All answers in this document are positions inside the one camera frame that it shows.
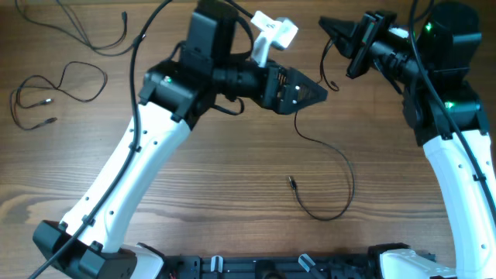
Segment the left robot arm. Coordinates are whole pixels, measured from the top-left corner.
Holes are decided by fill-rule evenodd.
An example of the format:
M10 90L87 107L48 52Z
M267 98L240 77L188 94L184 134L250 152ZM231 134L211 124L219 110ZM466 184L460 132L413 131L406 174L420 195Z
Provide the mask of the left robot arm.
M186 40L145 74L132 90L133 116L102 171L81 200L58 221L42 221L33 242L45 266L72 278L163 278L166 257L124 242L131 218L171 154L217 95L249 98L290 115L323 102L327 91L300 71L268 60L295 37L289 19L256 13L243 19L224 1L200 1Z

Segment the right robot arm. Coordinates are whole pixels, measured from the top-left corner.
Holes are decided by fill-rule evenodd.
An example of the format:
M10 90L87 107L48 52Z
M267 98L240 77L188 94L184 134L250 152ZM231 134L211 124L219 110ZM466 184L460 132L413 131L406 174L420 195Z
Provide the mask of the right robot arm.
M379 278L493 278L495 174L489 122L466 80L481 43L477 12L461 2L431 3L423 26L396 25L388 11L358 22L322 17L319 25L358 78L374 68L401 94L403 115L443 195L456 265L445 267L404 244L374 246Z

